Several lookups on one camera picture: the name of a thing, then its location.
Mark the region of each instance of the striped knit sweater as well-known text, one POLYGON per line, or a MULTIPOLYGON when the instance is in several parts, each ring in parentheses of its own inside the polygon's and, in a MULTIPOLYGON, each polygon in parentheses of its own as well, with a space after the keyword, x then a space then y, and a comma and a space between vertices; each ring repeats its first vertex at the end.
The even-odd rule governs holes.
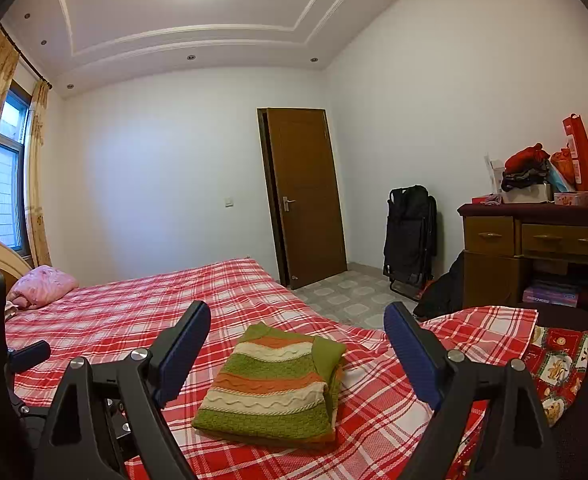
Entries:
POLYGON ((281 447, 335 439, 343 343, 251 325, 191 424, 218 438, 281 447))

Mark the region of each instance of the ceiling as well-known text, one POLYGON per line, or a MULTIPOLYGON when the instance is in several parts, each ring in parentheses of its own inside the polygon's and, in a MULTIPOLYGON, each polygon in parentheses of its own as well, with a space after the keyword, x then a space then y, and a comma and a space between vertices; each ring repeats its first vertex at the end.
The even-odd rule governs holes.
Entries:
POLYGON ((2 23, 67 97, 188 68, 321 70, 394 1, 16 0, 2 23))

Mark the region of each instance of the window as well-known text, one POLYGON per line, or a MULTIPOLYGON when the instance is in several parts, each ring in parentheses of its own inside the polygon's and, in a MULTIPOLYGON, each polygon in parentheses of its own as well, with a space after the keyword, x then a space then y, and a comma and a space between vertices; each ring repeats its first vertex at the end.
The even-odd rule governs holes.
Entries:
POLYGON ((24 138, 29 94, 12 82, 0 121, 0 242, 29 256, 23 206, 24 138))

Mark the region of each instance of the pile of clothes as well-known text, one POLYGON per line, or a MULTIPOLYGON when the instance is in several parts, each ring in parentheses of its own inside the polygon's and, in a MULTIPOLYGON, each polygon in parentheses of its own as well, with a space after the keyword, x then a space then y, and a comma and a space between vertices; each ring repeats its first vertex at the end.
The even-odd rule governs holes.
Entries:
POLYGON ((502 190, 511 191, 544 184, 549 174, 548 160, 549 154, 540 142, 513 155, 505 163, 502 190))

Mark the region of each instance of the curtain rod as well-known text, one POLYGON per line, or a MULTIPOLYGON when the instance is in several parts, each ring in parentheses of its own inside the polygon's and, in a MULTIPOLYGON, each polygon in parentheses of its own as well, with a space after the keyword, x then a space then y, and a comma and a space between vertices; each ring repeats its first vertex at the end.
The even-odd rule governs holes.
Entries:
POLYGON ((9 41, 12 44, 12 46, 16 49, 16 51, 19 53, 19 55, 23 58, 24 62, 26 62, 27 65, 32 69, 32 71, 40 78, 40 80, 41 81, 44 81, 45 84, 48 87, 50 87, 50 90, 52 90, 52 83, 50 83, 47 79, 45 79, 42 76, 42 74, 38 70, 36 70, 36 67, 30 62, 30 60, 25 57, 25 54, 23 52, 21 52, 21 49, 18 48, 18 46, 16 45, 16 43, 14 43, 14 40, 10 37, 10 35, 5 30, 5 27, 3 27, 3 25, 0 24, 0 29, 1 29, 1 32, 3 34, 5 34, 5 37, 7 38, 7 41, 9 41))

